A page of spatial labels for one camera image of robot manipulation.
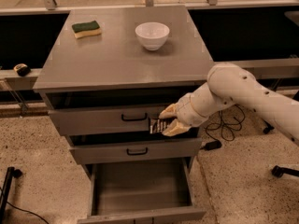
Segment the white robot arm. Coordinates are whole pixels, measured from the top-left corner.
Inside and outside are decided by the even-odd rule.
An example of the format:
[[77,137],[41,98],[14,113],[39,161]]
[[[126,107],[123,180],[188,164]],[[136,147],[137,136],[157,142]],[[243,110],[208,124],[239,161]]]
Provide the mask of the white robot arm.
[[242,105],[254,111],[299,145],[299,102],[270,91],[252,73],[233,63],[214,65],[205,84],[160,113],[160,119],[172,120],[163,135],[186,133],[232,105]]

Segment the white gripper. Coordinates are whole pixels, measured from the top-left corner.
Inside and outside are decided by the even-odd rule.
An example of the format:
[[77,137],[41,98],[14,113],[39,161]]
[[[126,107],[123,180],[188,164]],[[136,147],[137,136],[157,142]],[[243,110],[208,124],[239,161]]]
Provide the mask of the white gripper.
[[200,115],[193,107],[192,98],[193,95],[187,93],[176,104],[169,105],[160,113],[160,119],[170,119],[177,116],[163,131],[164,136],[171,137],[186,133],[191,127],[199,127],[207,121],[207,117]]

